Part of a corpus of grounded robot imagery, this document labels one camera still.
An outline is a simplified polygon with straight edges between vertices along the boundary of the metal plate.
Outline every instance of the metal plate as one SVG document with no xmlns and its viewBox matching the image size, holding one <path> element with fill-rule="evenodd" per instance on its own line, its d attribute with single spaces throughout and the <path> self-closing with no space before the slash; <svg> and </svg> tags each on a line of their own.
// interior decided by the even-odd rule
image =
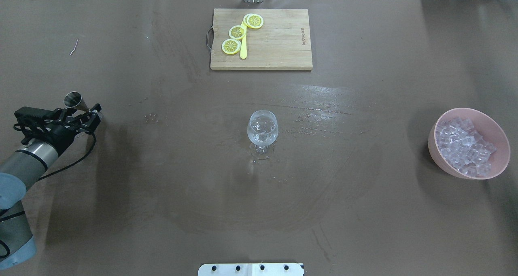
<svg viewBox="0 0 518 276">
<path fill-rule="evenodd" d="M 303 276 L 303 263 L 203 264 L 198 276 Z"/>
</svg>

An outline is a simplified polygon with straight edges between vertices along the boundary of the pink bowl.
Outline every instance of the pink bowl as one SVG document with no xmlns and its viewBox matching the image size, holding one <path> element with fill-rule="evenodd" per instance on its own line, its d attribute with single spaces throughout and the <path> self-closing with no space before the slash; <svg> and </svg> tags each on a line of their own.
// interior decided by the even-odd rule
<svg viewBox="0 0 518 276">
<path fill-rule="evenodd" d="M 449 121 L 455 117 L 460 117 L 461 119 L 471 119 L 475 129 L 477 129 L 478 133 L 484 137 L 484 140 L 495 145 L 497 151 L 492 153 L 489 158 L 489 162 L 491 163 L 491 171 L 486 177 L 471 177 L 460 173 L 454 169 L 439 152 L 437 138 L 435 137 L 435 129 L 442 121 Z M 511 147 L 509 146 L 509 140 L 507 139 L 507 136 L 505 136 L 502 128 L 500 128 L 500 125 L 492 120 L 491 117 L 471 108 L 455 108 L 442 114 L 442 116 L 439 117 L 439 120 L 435 122 L 431 128 L 430 135 L 428 136 L 428 149 L 430 151 L 431 158 L 433 158 L 433 161 L 446 173 L 454 175 L 455 177 L 466 179 L 485 180 L 494 178 L 507 168 L 511 158 Z"/>
</svg>

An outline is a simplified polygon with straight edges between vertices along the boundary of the wooden cutting board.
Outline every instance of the wooden cutting board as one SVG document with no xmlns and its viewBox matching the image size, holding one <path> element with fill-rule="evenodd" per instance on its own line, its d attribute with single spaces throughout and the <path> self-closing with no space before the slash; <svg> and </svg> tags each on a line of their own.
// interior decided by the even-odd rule
<svg viewBox="0 0 518 276">
<path fill-rule="evenodd" d="M 263 16 L 259 29 L 248 28 L 248 57 L 227 55 L 221 44 L 229 29 L 241 25 L 243 16 Z M 307 9 L 214 9 L 214 42 L 210 59 L 213 70 L 311 70 L 311 37 Z"/>
</svg>

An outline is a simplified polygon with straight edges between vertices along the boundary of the ice cube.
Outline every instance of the ice cube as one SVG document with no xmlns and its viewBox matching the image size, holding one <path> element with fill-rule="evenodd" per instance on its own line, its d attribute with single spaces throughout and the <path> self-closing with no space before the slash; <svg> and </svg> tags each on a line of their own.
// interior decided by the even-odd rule
<svg viewBox="0 0 518 276">
<path fill-rule="evenodd" d="M 482 139 L 482 136 L 478 132 L 474 132 L 472 136 L 475 138 L 476 142 L 479 142 Z"/>
<path fill-rule="evenodd" d="M 452 160 L 449 160 L 448 162 L 456 170 L 464 166 L 464 160 L 461 160 L 460 158 L 454 158 Z"/>
<path fill-rule="evenodd" d="M 483 149 L 483 145 L 481 145 L 480 143 L 474 143 L 473 145 L 471 145 L 471 148 L 472 149 L 476 149 L 477 151 L 481 151 Z"/>
<path fill-rule="evenodd" d="M 470 149 L 468 153 L 466 154 L 466 160 L 473 162 L 477 156 L 479 155 L 479 152 L 476 149 Z"/>
<path fill-rule="evenodd" d="M 450 143 L 456 143 L 459 142 L 459 140 L 461 140 L 461 138 L 456 133 L 450 135 Z"/>
<path fill-rule="evenodd" d="M 441 127 L 441 128 L 444 128 L 444 127 L 447 127 L 450 123 L 448 121 L 441 121 L 438 123 L 438 126 Z"/>
<path fill-rule="evenodd" d="M 491 164 L 488 162 L 477 165 L 477 175 L 479 175 L 481 177 L 486 177 L 490 171 L 491 171 Z"/>
<path fill-rule="evenodd" d="M 455 128 L 459 128 L 461 126 L 462 119 L 460 117 L 455 117 L 454 119 L 450 120 L 450 125 L 454 125 Z"/>
<path fill-rule="evenodd" d="M 494 152 L 496 152 L 496 147 L 494 144 L 492 143 L 488 143 L 487 145 L 485 145 L 485 149 L 487 149 L 487 151 L 492 154 Z"/>
<path fill-rule="evenodd" d="M 477 176 L 477 167 L 472 164 L 462 166 L 459 169 L 459 172 L 461 172 L 462 174 L 464 174 L 466 176 L 475 177 L 475 176 Z"/>
<path fill-rule="evenodd" d="M 475 138 L 473 136 L 465 136 L 461 139 L 462 145 L 471 146 L 475 143 Z"/>
<path fill-rule="evenodd" d="M 473 163 L 476 165 L 485 163 L 489 160 L 490 154 L 489 153 L 479 153 L 479 155 L 473 160 Z"/>
<path fill-rule="evenodd" d="M 473 123 L 471 122 L 471 119 L 464 119 L 462 122 L 461 122 L 461 127 L 462 129 L 464 129 L 466 132 L 470 133 L 471 132 L 474 132 L 474 128 L 475 126 L 473 125 Z"/>
<path fill-rule="evenodd" d="M 437 143 L 449 144 L 450 143 L 450 138 L 449 138 L 449 136 L 439 136 L 439 138 L 437 139 Z"/>
<path fill-rule="evenodd" d="M 468 132 L 465 132 L 462 128 L 458 128 L 456 133 L 461 138 L 464 138 L 468 135 Z"/>
</svg>

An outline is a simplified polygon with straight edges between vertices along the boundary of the cable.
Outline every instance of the cable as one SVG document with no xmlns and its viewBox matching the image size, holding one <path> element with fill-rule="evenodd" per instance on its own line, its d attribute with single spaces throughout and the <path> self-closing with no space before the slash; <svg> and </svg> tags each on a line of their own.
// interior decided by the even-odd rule
<svg viewBox="0 0 518 276">
<path fill-rule="evenodd" d="M 78 159 L 77 161 L 75 161 L 75 162 L 71 163 L 70 165 L 68 165 L 68 166 L 66 166 L 66 167 L 64 167 L 64 168 L 59 169 L 58 171 L 52 172 L 52 173 L 50 173 L 50 174 L 48 174 L 48 175 L 45 175 L 45 176 L 43 176 L 43 177 L 39 178 L 39 179 L 38 179 L 38 181 L 43 180 L 43 179 L 45 179 L 45 178 L 48 178 L 48 177 L 50 177 L 50 176 L 56 175 L 57 173 L 60 173 L 60 172 L 62 172 L 62 171 L 65 171 L 66 169 L 69 169 L 69 168 L 71 168 L 71 167 L 75 166 L 77 163 L 79 163 L 79 162 L 81 162 L 82 160 L 84 160 L 85 158 L 87 158 L 87 156 L 88 156 L 88 155 L 92 152 L 92 150 L 94 149 L 94 146 L 96 145 L 96 142 L 97 142 L 97 138 L 96 138 L 96 134 L 94 134 L 93 132 L 90 132 L 90 133 L 87 133 L 87 132 L 86 132 L 86 134 L 90 134 L 90 135 L 93 137 L 94 141 L 92 142 L 92 145 L 90 146 L 90 149 L 88 150 L 88 152 L 87 152 L 84 156 L 82 156 L 82 157 L 81 157 L 80 159 Z"/>
<path fill-rule="evenodd" d="M 0 259 L 4 259 L 4 258 L 7 258 L 9 257 L 9 255 L 11 254 L 11 250 L 9 249 L 9 247 L 7 246 L 6 243 L 4 243 L 2 240 L 0 240 L 0 245 L 2 245 L 5 249 L 5 255 L 2 255 L 0 256 Z"/>
<path fill-rule="evenodd" d="M 20 215 L 24 215 L 24 214 L 25 214 L 25 210 L 24 211 L 20 211 L 20 212 L 15 213 L 15 214 L 8 215 L 7 217 L 2 217 L 0 219 L 0 223 L 2 223 L 4 221 L 8 221 L 10 219 L 14 219 L 15 217 L 19 217 Z"/>
</svg>

